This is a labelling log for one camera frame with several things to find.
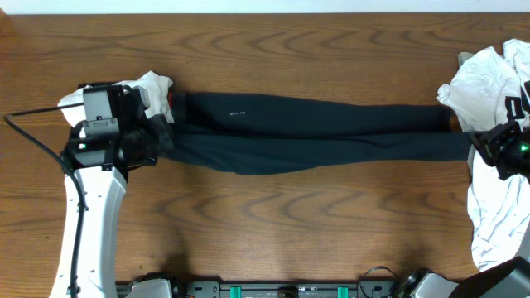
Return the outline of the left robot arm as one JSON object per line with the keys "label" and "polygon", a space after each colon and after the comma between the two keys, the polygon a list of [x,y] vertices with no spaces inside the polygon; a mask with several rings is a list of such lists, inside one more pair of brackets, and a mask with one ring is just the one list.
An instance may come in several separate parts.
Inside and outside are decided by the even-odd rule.
{"label": "left robot arm", "polygon": [[154,166],[171,148],[171,126],[142,87],[83,89],[84,117],[70,130],[60,157],[66,164],[65,229],[53,297],[115,297],[119,209],[128,174]]}

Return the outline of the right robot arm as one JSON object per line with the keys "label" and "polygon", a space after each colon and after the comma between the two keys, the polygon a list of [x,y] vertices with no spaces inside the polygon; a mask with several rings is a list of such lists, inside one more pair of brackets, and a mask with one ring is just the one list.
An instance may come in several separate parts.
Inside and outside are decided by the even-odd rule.
{"label": "right robot arm", "polygon": [[468,213],[479,273],[450,281],[421,268],[395,285],[393,297],[529,295],[529,131],[515,121],[473,132]]}

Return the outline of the black leggings with red waistband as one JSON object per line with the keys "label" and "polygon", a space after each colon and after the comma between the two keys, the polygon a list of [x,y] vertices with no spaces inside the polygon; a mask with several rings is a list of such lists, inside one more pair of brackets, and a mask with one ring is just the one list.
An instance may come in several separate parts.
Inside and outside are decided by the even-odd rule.
{"label": "black leggings with red waistband", "polygon": [[240,175],[365,161],[465,161],[442,106],[362,106],[266,94],[173,94],[165,158]]}

